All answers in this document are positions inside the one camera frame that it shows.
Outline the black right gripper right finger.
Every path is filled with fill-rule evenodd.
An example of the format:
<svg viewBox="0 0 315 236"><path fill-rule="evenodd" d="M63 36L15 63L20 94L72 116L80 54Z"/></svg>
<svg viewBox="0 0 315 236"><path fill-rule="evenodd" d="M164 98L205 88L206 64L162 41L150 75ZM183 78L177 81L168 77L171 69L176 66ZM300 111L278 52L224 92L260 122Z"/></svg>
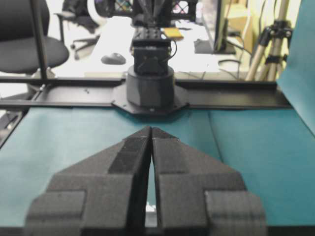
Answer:
<svg viewBox="0 0 315 236"><path fill-rule="evenodd" d="M152 129L158 226L165 236L265 236L265 211L235 169Z"/></svg>

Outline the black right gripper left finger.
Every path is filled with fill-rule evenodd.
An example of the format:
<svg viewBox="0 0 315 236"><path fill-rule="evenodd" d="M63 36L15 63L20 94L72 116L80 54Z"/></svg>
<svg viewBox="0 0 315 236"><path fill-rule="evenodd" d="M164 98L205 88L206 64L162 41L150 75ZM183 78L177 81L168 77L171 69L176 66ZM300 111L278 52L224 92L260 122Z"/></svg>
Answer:
<svg viewBox="0 0 315 236"><path fill-rule="evenodd" d="M27 236L141 236L151 162L146 126L55 173L25 218Z"/></svg>

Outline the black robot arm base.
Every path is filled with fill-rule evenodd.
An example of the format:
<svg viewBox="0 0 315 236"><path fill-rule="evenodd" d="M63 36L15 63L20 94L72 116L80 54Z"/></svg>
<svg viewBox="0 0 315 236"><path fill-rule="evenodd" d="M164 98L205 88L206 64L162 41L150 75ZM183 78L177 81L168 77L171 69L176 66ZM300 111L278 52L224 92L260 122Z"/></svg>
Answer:
<svg viewBox="0 0 315 236"><path fill-rule="evenodd" d="M163 28L172 21L196 19L195 0L132 0L129 7L114 1L110 16L131 18L135 28L130 53L134 63L124 84L114 87L112 104L134 115L166 115L188 105L187 91L175 85L174 70L168 65L176 51L174 39Z"/></svg>

